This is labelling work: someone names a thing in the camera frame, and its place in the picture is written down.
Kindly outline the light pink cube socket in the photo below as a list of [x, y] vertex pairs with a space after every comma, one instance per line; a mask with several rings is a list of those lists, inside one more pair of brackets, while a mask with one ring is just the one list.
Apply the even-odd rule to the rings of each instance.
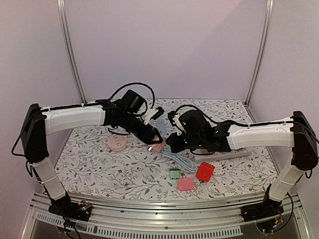
[[165, 138], [164, 138], [162, 143], [156, 143], [156, 144], [151, 145], [148, 148], [148, 151], [161, 152], [163, 150], [163, 148], [165, 147], [165, 145], [166, 145], [166, 141], [165, 141]]

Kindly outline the pink plug adapter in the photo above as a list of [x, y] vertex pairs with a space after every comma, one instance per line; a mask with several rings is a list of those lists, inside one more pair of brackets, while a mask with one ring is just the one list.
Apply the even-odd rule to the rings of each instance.
[[194, 180], [192, 178], [180, 178], [177, 181], [179, 191], [191, 191], [194, 189]]

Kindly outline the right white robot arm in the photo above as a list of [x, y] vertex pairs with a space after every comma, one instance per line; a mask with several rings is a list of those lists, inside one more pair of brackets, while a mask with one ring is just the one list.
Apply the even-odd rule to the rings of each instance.
[[246, 222], [282, 213], [284, 197], [303, 174], [313, 170], [319, 162], [319, 140], [301, 111], [294, 111], [284, 119], [250, 124], [226, 120], [212, 126], [213, 120], [201, 110], [189, 110], [181, 115], [172, 111], [168, 119], [177, 128], [166, 141], [174, 153], [185, 149], [205, 149], [213, 153], [247, 147], [270, 148], [276, 165], [282, 168], [266, 189], [262, 202], [241, 208]]

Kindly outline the green plug adapter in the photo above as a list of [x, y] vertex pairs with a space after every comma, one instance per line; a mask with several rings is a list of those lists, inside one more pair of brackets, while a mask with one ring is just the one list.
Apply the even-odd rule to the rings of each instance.
[[178, 168], [171, 168], [169, 170], [170, 180], [178, 180], [180, 178], [180, 170]]

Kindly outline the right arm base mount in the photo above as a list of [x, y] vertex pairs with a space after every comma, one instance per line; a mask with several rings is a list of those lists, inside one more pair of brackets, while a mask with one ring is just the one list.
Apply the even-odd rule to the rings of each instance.
[[243, 206], [240, 210], [244, 222], [261, 220], [259, 223], [256, 223], [256, 227], [264, 234], [272, 233], [277, 228], [281, 215], [284, 212], [280, 203], [276, 203], [275, 205], [256, 203]]

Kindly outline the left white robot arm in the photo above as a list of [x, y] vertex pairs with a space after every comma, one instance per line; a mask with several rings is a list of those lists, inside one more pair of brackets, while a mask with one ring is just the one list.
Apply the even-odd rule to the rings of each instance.
[[83, 126], [119, 126], [146, 145], [162, 143], [163, 138], [150, 120], [163, 115], [163, 108], [150, 108], [141, 116], [134, 114], [134, 109], [134, 105], [126, 105], [121, 100], [97, 100], [53, 108], [42, 108], [37, 103], [29, 106], [17, 141], [22, 144], [21, 156], [27, 160], [51, 200], [52, 213], [79, 219], [89, 212], [73, 203], [64, 189], [49, 158], [47, 136]]

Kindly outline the red cube socket adapter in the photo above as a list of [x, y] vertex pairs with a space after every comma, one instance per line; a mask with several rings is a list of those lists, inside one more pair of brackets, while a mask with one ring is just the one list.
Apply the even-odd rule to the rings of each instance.
[[202, 162], [198, 168], [198, 171], [195, 177], [198, 180], [209, 182], [213, 175], [214, 170], [215, 170], [215, 166], [208, 164], [206, 162]]

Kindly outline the round pink power socket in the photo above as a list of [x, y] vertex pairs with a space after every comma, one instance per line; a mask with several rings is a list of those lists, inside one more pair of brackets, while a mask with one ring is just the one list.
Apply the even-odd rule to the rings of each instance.
[[121, 152], [127, 147], [126, 136], [112, 134], [107, 139], [107, 147], [114, 152]]

